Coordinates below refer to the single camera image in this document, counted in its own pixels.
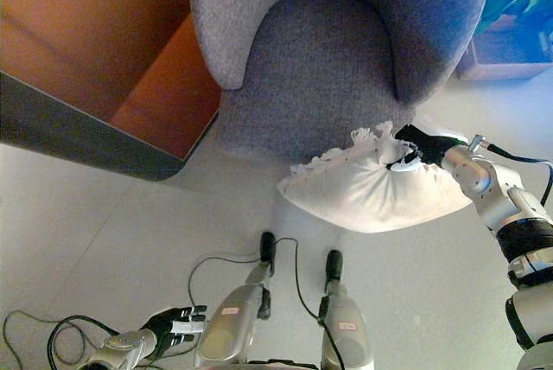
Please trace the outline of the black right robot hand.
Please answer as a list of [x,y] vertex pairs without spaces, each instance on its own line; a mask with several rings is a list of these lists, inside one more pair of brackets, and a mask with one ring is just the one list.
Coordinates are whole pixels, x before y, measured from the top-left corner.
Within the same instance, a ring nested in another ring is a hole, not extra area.
[[410,152],[393,163],[388,163],[388,170],[400,169],[411,163],[437,164],[441,166],[446,152],[457,145],[467,146],[466,141],[458,137],[430,135],[416,128],[413,124],[407,124],[394,136],[396,140],[406,143]]

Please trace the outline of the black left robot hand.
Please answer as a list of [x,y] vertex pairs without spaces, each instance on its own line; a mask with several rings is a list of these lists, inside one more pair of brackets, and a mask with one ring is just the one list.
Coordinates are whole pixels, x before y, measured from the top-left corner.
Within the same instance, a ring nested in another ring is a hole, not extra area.
[[166,309],[153,315],[140,329],[150,331],[156,340],[149,359],[162,356],[166,350],[183,342],[191,342],[204,331],[206,305]]

